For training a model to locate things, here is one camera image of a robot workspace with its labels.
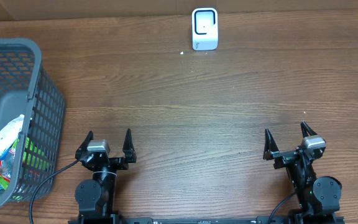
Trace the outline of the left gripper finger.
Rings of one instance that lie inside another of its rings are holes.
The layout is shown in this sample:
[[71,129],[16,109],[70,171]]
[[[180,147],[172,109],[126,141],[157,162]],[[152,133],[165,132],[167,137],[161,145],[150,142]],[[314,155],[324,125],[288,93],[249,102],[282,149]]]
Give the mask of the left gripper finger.
[[85,140],[81,143],[79,148],[76,150],[75,159],[85,159],[88,156],[87,147],[91,140],[93,140],[93,132],[89,131]]
[[137,155],[132,141],[132,133],[129,128],[126,132],[122,151],[124,153],[124,160],[126,163],[136,163]]

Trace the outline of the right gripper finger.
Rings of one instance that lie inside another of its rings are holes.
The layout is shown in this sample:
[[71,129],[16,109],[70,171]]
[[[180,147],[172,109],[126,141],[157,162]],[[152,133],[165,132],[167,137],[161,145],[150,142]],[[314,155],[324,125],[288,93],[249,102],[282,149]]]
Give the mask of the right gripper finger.
[[309,136],[315,136],[317,135],[317,133],[315,131],[313,131],[308,124],[306,123],[306,121],[302,121],[301,124],[301,132],[304,138],[309,137]]
[[265,146],[264,146],[264,160],[272,160],[278,157],[280,151],[277,147],[277,144],[269,131],[268,128],[265,129]]

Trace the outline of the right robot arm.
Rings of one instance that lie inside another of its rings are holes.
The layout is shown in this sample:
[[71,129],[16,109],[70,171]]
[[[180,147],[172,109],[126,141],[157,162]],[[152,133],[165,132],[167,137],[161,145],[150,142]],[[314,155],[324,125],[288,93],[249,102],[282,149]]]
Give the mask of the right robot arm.
[[301,124],[302,142],[293,151],[279,150],[269,129],[265,129],[263,159],[273,160],[275,169],[286,169],[294,192],[283,199],[271,212],[271,223],[278,209],[292,197],[298,198],[300,207],[288,212],[284,223],[341,223],[336,218],[340,210],[342,184],[331,176],[317,177],[313,162],[321,158],[326,149],[326,141],[313,131],[305,121]]

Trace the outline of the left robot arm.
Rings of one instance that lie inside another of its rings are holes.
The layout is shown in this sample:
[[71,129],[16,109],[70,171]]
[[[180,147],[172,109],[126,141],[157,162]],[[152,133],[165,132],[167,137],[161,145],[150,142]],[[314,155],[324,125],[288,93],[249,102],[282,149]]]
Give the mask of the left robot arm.
[[117,171],[128,170],[129,164],[137,160],[131,130],[126,131],[122,157],[110,157],[107,140],[93,139],[89,132],[75,152],[75,158],[92,174],[75,190],[79,206],[78,223],[125,223],[123,216],[113,210],[116,192]]

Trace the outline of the green red snack bag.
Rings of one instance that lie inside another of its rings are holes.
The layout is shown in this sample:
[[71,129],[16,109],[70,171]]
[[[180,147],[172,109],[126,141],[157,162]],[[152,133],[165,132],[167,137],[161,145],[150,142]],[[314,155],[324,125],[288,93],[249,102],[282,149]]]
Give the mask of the green red snack bag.
[[[0,187],[6,190],[11,182],[12,167],[16,155],[19,139],[16,139],[11,147],[0,157]],[[48,170],[50,163],[27,152],[23,153],[22,163],[42,170]]]

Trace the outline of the white tube gold cap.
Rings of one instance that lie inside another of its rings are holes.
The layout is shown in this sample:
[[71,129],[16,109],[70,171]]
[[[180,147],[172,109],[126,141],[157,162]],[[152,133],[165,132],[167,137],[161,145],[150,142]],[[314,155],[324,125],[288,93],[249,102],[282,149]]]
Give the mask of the white tube gold cap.
[[0,130],[0,157],[15,142],[18,134],[22,131],[24,115],[20,114],[17,118],[8,122],[5,127]]

